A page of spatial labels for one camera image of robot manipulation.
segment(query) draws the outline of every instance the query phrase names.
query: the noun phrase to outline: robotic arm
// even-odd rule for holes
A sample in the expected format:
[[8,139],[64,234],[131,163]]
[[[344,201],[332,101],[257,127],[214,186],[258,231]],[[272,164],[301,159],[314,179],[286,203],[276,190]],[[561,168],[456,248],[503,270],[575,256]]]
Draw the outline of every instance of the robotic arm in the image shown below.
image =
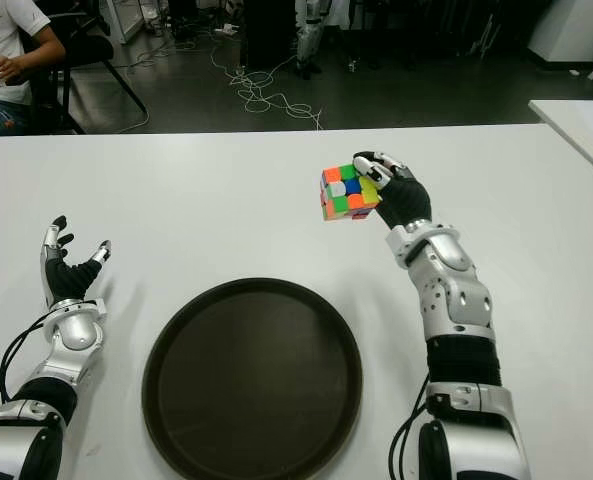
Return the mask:
[[42,326],[52,348],[13,398],[2,380],[0,406],[0,480],[54,480],[60,467],[62,440],[76,409],[81,380],[103,345],[99,322],[102,299],[85,301],[85,293],[111,255],[103,242],[85,263],[69,266],[63,247],[72,234],[59,217],[47,229],[41,251],[41,274],[49,313]]
[[420,431],[420,479],[529,480],[511,393],[501,384],[491,295],[458,232],[432,223],[427,191],[393,158],[361,152],[354,166],[378,188],[387,243],[420,297],[434,417]]

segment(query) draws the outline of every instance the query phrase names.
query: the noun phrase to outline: gray floor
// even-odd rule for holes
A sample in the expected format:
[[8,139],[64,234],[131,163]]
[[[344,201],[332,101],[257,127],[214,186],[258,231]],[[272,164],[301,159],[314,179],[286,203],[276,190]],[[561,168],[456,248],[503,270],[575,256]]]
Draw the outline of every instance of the gray floor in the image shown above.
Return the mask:
[[[140,32],[127,46],[116,45],[114,65],[135,62],[139,54],[165,41]],[[214,57],[233,73],[239,44],[203,35],[191,52],[153,57],[150,66],[120,68],[147,105],[150,121],[131,133],[234,132],[310,130],[310,119],[295,119],[283,110],[248,113],[237,96],[240,87],[215,68]],[[402,68],[394,55],[382,57],[379,70],[361,64],[349,73],[347,56],[333,43],[320,54],[321,75],[306,81],[291,66],[275,74],[265,95],[284,93],[291,103],[322,109],[325,129],[418,127],[532,123],[530,99],[593,99],[593,82],[567,71],[544,71],[518,57],[427,60],[413,71]],[[88,133],[114,133],[143,120],[118,83],[101,68],[73,73],[72,116]]]

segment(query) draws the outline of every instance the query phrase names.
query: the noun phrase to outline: black cable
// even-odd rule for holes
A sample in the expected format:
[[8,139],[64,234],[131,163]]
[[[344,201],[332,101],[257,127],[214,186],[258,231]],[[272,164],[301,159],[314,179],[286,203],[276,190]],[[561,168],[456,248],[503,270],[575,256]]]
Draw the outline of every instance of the black cable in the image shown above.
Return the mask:
[[3,358],[0,362],[0,399],[2,403],[7,403],[10,401],[10,397],[7,393],[7,386],[5,385],[7,379],[7,370],[12,363],[12,360],[20,350],[20,347],[23,345],[27,337],[30,333],[43,328],[43,324],[41,323],[47,315],[43,315],[34,323],[32,323],[26,330],[24,330],[20,335],[18,335],[12,343],[9,344],[7,350],[3,354]]
[[425,404],[420,405],[420,402],[423,398],[423,393],[425,393],[425,389],[427,388],[427,384],[429,383],[429,374],[425,377],[425,381],[418,392],[418,396],[416,397],[416,402],[414,403],[414,407],[412,409],[412,413],[410,414],[409,418],[405,420],[405,422],[400,426],[400,428],[394,434],[394,438],[392,439],[392,443],[389,446],[389,454],[387,457],[387,467],[389,470],[389,478],[390,480],[396,480],[396,474],[394,472],[394,450],[396,449],[396,444],[398,443],[398,439],[400,436],[405,433],[403,437],[403,441],[400,447],[400,453],[398,457],[398,472],[400,475],[401,480],[405,480],[405,475],[403,473],[403,454],[405,452],[405,444],[407,443],[407,437],[409,436],[409,432],[411,431],[412,424],[414,420],[416,420],[425,410]]
[[[425,377],[425,381],[423,382],[423,386],[420,388],[418,392],[418,396],[416,397],[416,402],[414,403],[414,408],[412,409],[412,415],[416,413],[418,410],[418,406],[420,405],[420,401],[423,399],[423,393],[425,393],[425,389],[427,388],[427,384],[429,383],[429,373]],[[398,473],[400,475],[401,480],[405,480],[405,474],[403,473],[403,455],[405,453],[405,445],[407,444],[407,437],[409,436],[409,432],[412,429],[411,423],[409,424],[409,428],[405,431],[405,435],[403,435],[403,441],[400,445],[400,452],[398,453]]]

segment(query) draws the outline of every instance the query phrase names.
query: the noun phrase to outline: hand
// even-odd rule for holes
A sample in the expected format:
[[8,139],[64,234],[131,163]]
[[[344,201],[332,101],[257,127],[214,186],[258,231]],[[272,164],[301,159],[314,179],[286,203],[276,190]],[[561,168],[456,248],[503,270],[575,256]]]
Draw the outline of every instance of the hand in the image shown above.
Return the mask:
[[359,152],[354,167],[378,189],[382,201],[376,207],[389,228],[415,220],[432,219],[432,207],[425,187],[402,163],[381,152]]
[[70,267],[63,260],[68,253],[63,247],[74,239],[74,235],[70,233],[58,238],[60,231],[65,227],[67,219],[64,216],[54,220],[45,233],[41,250],[43,289],[49,308],[63,300],[83,301],[87,289],[111,255],[111,242],[105,240],[89,260]]
[[19,57],[7,58],[0,56],[0,79],[4,82],[20,77],[24,67]]

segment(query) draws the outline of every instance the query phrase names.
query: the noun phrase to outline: blue cube square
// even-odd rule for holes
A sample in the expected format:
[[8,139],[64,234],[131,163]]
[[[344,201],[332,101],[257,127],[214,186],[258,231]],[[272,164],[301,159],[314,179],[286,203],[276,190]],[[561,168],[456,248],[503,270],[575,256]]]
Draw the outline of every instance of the blue cube square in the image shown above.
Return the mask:
[[344,180],[345,189],[347,190],[347,195],[352,195],[354,193],[360,193],[360,182],[357,178],[350,178],[349,180]]

